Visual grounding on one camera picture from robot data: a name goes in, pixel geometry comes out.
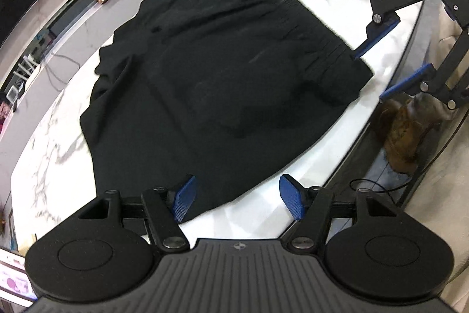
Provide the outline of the black garment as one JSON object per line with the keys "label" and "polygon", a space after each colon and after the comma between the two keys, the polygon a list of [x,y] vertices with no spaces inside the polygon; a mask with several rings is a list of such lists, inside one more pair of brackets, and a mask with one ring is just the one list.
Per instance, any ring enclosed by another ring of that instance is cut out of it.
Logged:
{"label": "black garment", "polygon": [[99,58],[80,118],[96,191],[194,176],[189,219],[295,160],[373,75],[299,0],[144,0]]}

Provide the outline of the white wifi router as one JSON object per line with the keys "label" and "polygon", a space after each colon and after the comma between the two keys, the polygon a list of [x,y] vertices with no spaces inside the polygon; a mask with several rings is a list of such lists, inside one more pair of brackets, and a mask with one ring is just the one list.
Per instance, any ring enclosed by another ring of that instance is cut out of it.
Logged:
{"label": "white wifi router", "polygon": [[39,66],[40,64],[38,64],[31,55],[24,55],[14,67],[13,74],[27,81]]}

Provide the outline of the phone on white stand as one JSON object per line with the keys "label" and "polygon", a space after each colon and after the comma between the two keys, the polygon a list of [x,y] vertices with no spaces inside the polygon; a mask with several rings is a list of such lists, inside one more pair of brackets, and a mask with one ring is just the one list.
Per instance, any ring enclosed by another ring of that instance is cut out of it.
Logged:
{"label": "phone on white stand", "polygon": [[31,306],[37,296],[26,275],[25,258],[4,248],[0,253],[1,298],[23,307]]}

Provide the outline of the brown boot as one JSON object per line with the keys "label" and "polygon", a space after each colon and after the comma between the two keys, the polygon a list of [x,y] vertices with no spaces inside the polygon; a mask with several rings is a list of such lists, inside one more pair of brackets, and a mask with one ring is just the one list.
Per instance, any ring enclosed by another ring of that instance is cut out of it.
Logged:
{"label": "brown boot", "polygon": [[448,120],[452,112],[429,94],[419,93],[404,104],[388,104],[391,124],[385,135],[385,156],[391,169],[397,173],[413,175],[418,168],[418,148],[429,131]]}

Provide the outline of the white marble media console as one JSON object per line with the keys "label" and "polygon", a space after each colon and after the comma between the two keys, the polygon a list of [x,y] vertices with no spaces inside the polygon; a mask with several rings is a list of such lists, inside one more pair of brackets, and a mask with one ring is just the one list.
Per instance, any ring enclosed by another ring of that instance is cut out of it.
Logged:
{"label": "white marble media console", "polygon": [[1,133],[1,159],[15,160],[60,91],[114,31],[131,19],[143,0],[95,4],[58,40],[18,102]]}

